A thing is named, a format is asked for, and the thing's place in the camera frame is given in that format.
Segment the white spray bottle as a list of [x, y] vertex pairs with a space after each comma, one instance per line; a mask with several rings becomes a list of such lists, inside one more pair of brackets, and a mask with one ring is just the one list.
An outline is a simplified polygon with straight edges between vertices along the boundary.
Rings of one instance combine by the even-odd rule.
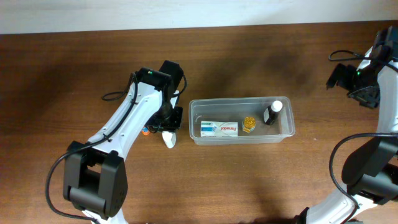
[[163, 131], [162, 132], [162, 138], [164, 140], [165, 145], [171, 149], [175, 146], [177, 136], [176, 133], [169, 132], [169, 131]]

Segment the white green medicine box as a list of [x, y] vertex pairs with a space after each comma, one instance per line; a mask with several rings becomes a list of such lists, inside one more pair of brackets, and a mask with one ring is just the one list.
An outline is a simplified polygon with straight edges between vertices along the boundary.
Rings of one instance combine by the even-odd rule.
[[238, 137], [237, 122], [202, 121], [200, 136], [204, 137]]

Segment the dark bottle white cap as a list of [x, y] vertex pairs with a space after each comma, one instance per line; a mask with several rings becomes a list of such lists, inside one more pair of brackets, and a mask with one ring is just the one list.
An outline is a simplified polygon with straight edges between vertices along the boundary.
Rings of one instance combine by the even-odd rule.
[[274, 124], [282, 108], [283, 104], [279, 100], [276, 100], [271, 105], [269, 105], [263, 114], [265, 124], [269, 126]]

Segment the small jar gold lid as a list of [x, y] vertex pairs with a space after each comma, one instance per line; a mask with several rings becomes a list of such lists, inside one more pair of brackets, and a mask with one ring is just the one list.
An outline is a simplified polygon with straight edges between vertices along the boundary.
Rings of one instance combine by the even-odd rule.
[[243, 119], [242, 130], [245, 133], [251, 133], [256, 127], [256, 120], [252, 116], [247, 116]]

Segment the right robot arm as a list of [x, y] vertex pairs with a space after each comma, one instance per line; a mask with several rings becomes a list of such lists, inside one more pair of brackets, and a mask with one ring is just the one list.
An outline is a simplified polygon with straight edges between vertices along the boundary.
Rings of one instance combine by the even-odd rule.
[[[390, 164], [397, 157], [397, 27], [380, 30], [365, 54], [347, 53], [347, 61], [359, 60], [359, 66], [343, 65], [344, 58], [330, 55], [329, 61], [337, 66], [326, 87], [340, 86], [361, 106], [378, 108], [377, 130], [348, 136], [336, 144], [328, 163], [336, 189], [324, 201], [295, 216], [294, 223], [354, 223], [361, 212], [397, 201], [397, 166]], [[342, 181], [338, 182], [333, 171], [337, 150], [359, 138], [369, 141], [347, 157]]]

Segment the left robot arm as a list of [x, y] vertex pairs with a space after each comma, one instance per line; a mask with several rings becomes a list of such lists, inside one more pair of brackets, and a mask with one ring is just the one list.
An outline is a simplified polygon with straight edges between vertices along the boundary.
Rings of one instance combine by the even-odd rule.
[[160, 133], [168, 148], [176, 143], [183, 109], [178, 106], [179, 64], [131, 74], [126, 97], [109, 121], [86, 143], [73, 141], [65, 157], [63, 197], [92, 223], [125, 223], [122, 205], [128, 183], [125, 160], [143, 128]]

